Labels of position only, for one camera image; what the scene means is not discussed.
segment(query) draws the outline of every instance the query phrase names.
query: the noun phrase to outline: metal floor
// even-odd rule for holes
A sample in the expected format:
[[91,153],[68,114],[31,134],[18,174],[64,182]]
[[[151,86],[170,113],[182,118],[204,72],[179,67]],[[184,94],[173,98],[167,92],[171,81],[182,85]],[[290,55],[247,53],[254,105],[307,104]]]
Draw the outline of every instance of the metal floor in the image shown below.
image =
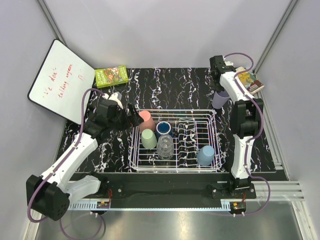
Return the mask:
[[[257,202],[247,204],[248,212],[260,206]],[[290,202],[270,202],[256,215],[237,218],[194,211],[109,211],[103,219],[97,240],[302,240]],[[76,239],[91,237],[100,224],[83,211],[67,212],[62,223],[67,234]],[[40,223],[35,239],[67,238],[59,222],[48,219]]]

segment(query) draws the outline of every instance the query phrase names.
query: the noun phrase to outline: black marble tabletop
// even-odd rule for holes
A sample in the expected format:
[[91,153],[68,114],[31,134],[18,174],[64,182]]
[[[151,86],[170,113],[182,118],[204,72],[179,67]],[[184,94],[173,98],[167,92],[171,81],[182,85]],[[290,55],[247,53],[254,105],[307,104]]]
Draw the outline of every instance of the black marble tabletop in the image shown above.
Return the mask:
[[[137,109],[212,109],[214,90],[209,68],[132,68],[127,70],[129,83],[102,88],[105,93],[120,92],[122,104],[132,103]],[[90,104],[99,101],[95,92]],[[235,141],[229,121],[232,101],[215,111],[217,135],[221,148],[221,172],[229,172],[233,163]],[[77,172],[135,172],[129,165],[128,148],[131,131],[112,131],[104,143],[92,152]],[[79,125],[67,121],[59,146],[58,158],[79,132]],[[256,139],[251,155],[254,172],[275,172],[275,165],[265,133]]]

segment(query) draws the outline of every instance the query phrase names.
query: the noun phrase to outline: purple cup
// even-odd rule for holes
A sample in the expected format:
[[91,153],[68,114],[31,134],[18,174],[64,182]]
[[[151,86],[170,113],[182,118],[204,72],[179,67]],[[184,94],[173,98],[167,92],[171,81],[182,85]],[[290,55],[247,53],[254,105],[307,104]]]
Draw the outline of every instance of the purple cup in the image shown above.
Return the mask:
[[212,99],[212,107],[214,109],[221,109],[229,98],[229,94],[226,90],[220,92],[215,91]]

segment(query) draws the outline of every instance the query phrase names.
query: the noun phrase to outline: white wall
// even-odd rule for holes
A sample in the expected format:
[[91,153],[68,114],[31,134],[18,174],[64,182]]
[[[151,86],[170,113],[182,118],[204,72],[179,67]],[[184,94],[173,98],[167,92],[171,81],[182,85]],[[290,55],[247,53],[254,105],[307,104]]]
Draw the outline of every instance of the white wall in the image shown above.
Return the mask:
[[35,0],[0,1],[0,235],[27,224],[26,180],[50,166],[64,120],[27,99],[54,35]]
[[320,1],[298,3],[258,76],[292,180],[320,236]]
[[[289,0],[45,0],[68,46],[95,68],[209,67],[258,60]],[[246,63],[240,58],[237,63]]]

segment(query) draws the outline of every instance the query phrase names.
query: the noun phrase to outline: dish rack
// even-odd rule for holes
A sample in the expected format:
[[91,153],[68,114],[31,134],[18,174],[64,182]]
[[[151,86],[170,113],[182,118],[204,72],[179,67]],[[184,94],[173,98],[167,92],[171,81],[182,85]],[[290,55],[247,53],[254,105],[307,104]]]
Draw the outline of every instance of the dish rack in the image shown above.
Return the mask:
[[[143,147],[139,127],[134,127],[129,154],[131,168],[138,172],[171,173],[215,172],[221,168],[221,149],[213,110],[140,109],[143,110],[150,112],[155,124],[170,123],[174,153],[170,160],[159,159],[156,148]],[[206,145],[214,148],[215,156],[211,165],[200,166],[197,153]]]

